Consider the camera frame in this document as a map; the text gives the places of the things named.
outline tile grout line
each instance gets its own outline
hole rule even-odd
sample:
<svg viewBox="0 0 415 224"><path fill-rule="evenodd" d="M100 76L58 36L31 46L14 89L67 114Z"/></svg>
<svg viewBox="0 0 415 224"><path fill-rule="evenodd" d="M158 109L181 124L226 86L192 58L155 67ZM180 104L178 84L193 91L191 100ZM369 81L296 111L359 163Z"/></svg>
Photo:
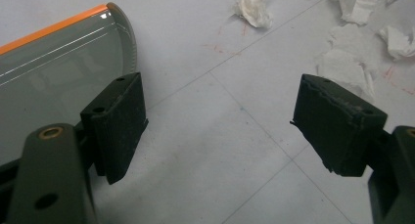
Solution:
<svg viewBox="0 0 415 224"><path fill-rule="evenodd" d="M270 35L271 33L274 33L277 30L279 30L281 27L285 26L287 23L295 20L296 18L298 18L299 16L301 16L302 14L304 14L305 12L307 12L309 9L313 8L314 6L317 6L318 4L320 4L323 1L325 1L325 0L318 1L317 3L313 4L312 6L308 7L304 11L300 12L299 14L297 14L296 16L292 17L291 19L287 20L286 22L284 22L284 23L280 24L279 26L275 27L270 32L266 33L265 35L263 35L263 36L259 37L257 40L255 40L253 43L249 44L247 47L241 49L240 51L236 52L234 55L232 55L231 57L229 57L225 61L223 61L220 64L218 64L217 66L213 67L211 70L214 70L215 68L217 68L217 67L221 66L222 64L226 63L228 60L234 58L235 56L237 56L236 54L240 54L240 53L244 52L246 49L250 48L251 46L253 46L257 42L259 42L260 40L262 40L263 38L265 38L266 36Z"/></svg>
<svg viewBox="0 0 415 224"><path fill-rule="evenodd" d="M304 172L304 170L302 170L302 168L296 163L296 161L293 159L293 163L301 170L301 172L308 178L308 180L318 189L318 191L320 191L323 196L327 199L327 201L329 201L341 214L342 216L350 223L352 224L352 222L346 217L346 215L336 206L336 204L330 200L330 198L317 186L317 184L315 184L315 182L308 176L308 174L306 174Z"/></svg>
<svg viewBox="0 0 415 224"><path fill-rule="evenodd" d="M216 78L216 76L214 76L214 74L213 73L209 73L212 77L213 77L213 79L214 80L216 80L216 82L217 83L219 83L219 85L226 91L226 93L228 93L228 95L233 99L233 101L235 101L235 103L237 103L238 104L238 106L239 107L241 107L241 108L244 108L244 106L241 104L241 103L239 103L239 101L231 94L231 92ZM247 115L256 123L256 125L266 134L266 136L268 136L270 139L271 139L271 141L272 142L274 142L274 144L275 145L277 145L280 149L281 149L281 151L283 151L283 153L290 159L290 160L293 160L288 154L287 154L287 152L286 151L284 151L284 149L280 146L280 144L278 144L275 140L274 140L274 138L268 133L268 131L267 130L265 130L265 128L263 128L262 127L262 125L258 122L258 121L256 121L256 119L244 108L244 112L246 112L247 113Z"/></svg>
<svg viewBox="0 0 415 224"><path fill-rule="evenodd" d="M247 47L241 49L238 53L241 53L243 51L245 51L246 49L248 49L249 47L253 46L254 44L256 44L258 41L262 40L264 37L268 36L269 34L275 32L276 30L280 29L282 26L284 26L285 24L287 24L288 22L291 22L292 20L296 19L297 17L301 16L302 14L304 14L305 12L307 12L309 9L313 8L314 6L320 4L321 2L323 2L325 0L320 0L317 3L315 3L314 5L308 7L307 9L305 9L304 11L302 11L301 13L297 14L296 16L292 17L291 19L287 20L286 22L282 23L281 25L275 27L275 29L271 30L270 32L266 33L265 35L259 37L256 41L254 41L253 43L251 43L250 45L248 45ZM186 88L187 86L189 86L190 84L192 84L193 82L197 81L198 79L200 79L202 76L206 75L207 73L211 72L212 70L216 69L217 67L223 65L224 63L228 62L229 60L231 60L232 58L234 58L235 55L231 55L229 58L225 59L224 61L220 62L219 64L217 64L216 66L212 67L211 69L209 69L208 71L206 71L205 73L201 74L199 77L193 79L192 81L190 81L189 83L185 84L183 87L178 88L176 91L174 91L173 93L167 95L166 97L162 98L161 100L159 100L158 102L156 102L155 104L151 105L150 107L148 107L146 109L146 111L151 110L153 107L157 106L158 104L160 104L161 102L163 102L164 100L170 98L171 96L173 96L174 94L176 94L177 92L181 91L182 89Z"/></svg>
<svg viewBox="0 0 415 224"><path fill-rule="evenodd" d="M244 201L234 212L232 212L221 224L225 224L235 213L237 213L247 202L249 202L262 188L264 188L272 179L274 179L284 168L286 168L293 161L287 162L281 169L279 169L272 177L258 188L246 201Z"/></svg>
<svg viewBox="0 0 415 224"><path fill-rule="evenodd" d="M301 151L299 153L297 153L294 157L293 160L296 159L306 148L308 148L309 146L311 146L311 144L307 144L307 146L305 146L303 149L301 149Z"/></svg>

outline crumpled tissue paper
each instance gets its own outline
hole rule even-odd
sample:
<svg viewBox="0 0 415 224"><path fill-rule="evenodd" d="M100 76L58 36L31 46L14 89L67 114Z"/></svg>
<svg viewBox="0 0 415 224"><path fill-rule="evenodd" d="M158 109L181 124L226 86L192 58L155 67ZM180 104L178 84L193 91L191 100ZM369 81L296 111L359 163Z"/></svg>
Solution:
<svg viewBox="0 0 415 224"><path fill-rule="evenodd" d="M318 75L331 79L348 91L373 102L374 89L370 75L365 73L360 58L349 52L333 49L318 62Z"/></svg>
<svg viewBox="0 0 415 224"><path fill-rule="evenodd" d="M395 60L415 56L415 26L412 27L412 39L392 26L386 26L379 35L388 43L388 52Z"/></svg>
<svg viewBox="0 0 415 224"><path fill-rule="evenodd" d="M237 0L234 11L237 16L245 18L254 27L272 26L272 19L266 11L264 0Z"/></svg>
<svg viewBox="0 0 415 224"><path fill-rule="evenodd" d="M365 0L339 0L342 20L365 25L375 9L376 3Z"/></svg>
<svg viewBox="0 0 415 224"><path fill-rule="evenodd" d="M368 41L356 24L336 26L330 30L332 50L316 59L318 75L329 78L345 89L373 102L373 79L377 62Z"/></svg>

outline orange edge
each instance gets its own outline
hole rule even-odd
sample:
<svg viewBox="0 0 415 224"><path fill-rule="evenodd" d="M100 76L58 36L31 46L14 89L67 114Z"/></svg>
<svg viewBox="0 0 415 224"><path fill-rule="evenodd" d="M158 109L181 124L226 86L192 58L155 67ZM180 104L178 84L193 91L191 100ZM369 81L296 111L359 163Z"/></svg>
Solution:
<svg viewBox="0 0 415 224"><path fill-rule="evenodd" d="M64 21L57 22L53 25L47 26L41 30L38 30L36 32L31 33L28 36L22 37L16 41L13 41L7 45L0 47L0 55L3 55L11 50L14 50L18 47L21 47L29 42L32 42L34 40L37 40L39 38L42 38L43 36L49 35L52 32L55 32L57 30L60 30L66 26L72 25L76 22L80 22L82 20L85 20L95 14L98 14L100 12L103 12L105 10L108 10L106 5L99 5L97 7L94 7L88 11L82 12L74 17L70 17Z"/></svg>

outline floor tile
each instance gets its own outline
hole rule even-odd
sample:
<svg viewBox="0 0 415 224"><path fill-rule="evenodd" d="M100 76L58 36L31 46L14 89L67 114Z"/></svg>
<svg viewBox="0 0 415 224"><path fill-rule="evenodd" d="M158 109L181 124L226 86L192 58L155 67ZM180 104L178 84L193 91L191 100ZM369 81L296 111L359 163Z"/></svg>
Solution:
<svg viewBox="0 0 415 224"><path fill-rule="evenodd" d="M350 223L291 162L226 224Z"/></svg>
<svg viewBox="0 0 415 224"><path fill-rule="evenodd" d="M292 125L300 77L315 74L314 58L330 49L326 37L339 11L326 0L212 71L290 157L308 143Z"/></svg>
<svg viewBox="0 0 415 224"><path fill-rule="evenodd" d="M149 120L126 177L92 179L103 223L221 223L290 161L210 74Z"/></svg>
<svg viewBox="0 0 415 224"><path fill-rule="evenodd" d="M296 164L332 201L351 223L372 223L367 182L372 173L366 168L362 177L341 177L327 170L321 158L308 146L296 158Z"/></svg>

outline white tiled floor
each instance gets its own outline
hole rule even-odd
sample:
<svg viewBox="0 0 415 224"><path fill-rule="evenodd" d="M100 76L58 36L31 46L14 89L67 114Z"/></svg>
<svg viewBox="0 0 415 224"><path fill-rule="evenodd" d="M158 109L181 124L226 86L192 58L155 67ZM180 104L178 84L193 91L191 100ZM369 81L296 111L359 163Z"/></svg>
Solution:
<svg viewBox="0 0 415 224"><path fill-rule="evenodd" d="M371 171L330 174L289 124L301 74L316 73L328 30L344 24L335 0L268 0L270 30L231 17L233 0L0 0L0 45L110 1L136 33L150 124L123 180L91 172L102 223L372 223ZM415 125L401 91L415 88L415 63L393 63L374 32L414 22L414 5L379 6L361 28L380 54L375 105L389 131ZM390 66L405 87L382 77Z"/></svg>

